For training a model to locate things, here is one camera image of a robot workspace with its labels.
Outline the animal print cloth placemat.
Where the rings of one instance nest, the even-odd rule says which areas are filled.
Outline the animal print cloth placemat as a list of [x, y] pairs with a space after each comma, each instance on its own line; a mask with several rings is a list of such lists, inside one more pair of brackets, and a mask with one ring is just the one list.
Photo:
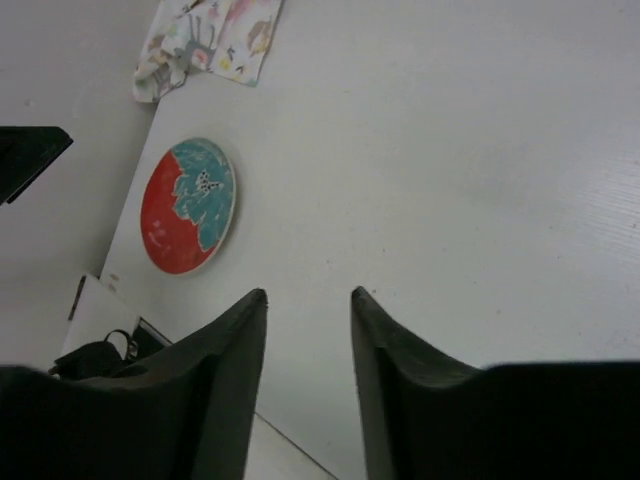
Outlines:
[[280, 1], [162, 1], [133, 74], [133, 96], [157, 103], [191, 74], [257, 85]]

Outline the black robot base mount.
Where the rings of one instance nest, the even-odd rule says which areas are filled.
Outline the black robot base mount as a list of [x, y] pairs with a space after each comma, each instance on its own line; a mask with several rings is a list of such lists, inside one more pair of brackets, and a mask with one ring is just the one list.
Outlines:
[[1, 204], [14, 202], [72, 144], [57, 126], [2, 126]]

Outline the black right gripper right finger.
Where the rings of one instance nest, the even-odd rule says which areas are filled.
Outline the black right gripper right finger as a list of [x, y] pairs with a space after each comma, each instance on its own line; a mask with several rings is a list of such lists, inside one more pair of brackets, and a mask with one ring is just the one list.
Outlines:
[[635, 479], [639, 365], [475, 368], [352, 292], [351, 339], [371, 479]]

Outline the red and teal plate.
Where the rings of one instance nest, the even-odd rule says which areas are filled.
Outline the red and teal plate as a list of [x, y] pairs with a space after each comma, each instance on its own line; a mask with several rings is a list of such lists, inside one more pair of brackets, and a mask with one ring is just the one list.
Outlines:
[[206, 264], [230, 229], [236, 197], [234, 167], [216, 143], [192, 137], [170, 147], [146, 184], [140, 208], [151, 262], [170, 275]]

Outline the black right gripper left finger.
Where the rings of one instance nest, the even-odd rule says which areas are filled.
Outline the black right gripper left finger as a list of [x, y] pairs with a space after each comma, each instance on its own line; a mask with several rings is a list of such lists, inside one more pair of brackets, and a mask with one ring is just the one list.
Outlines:
[[240, 479], [262, 372], [267, 295], [109, 377], [1, 370], [5, 479]]

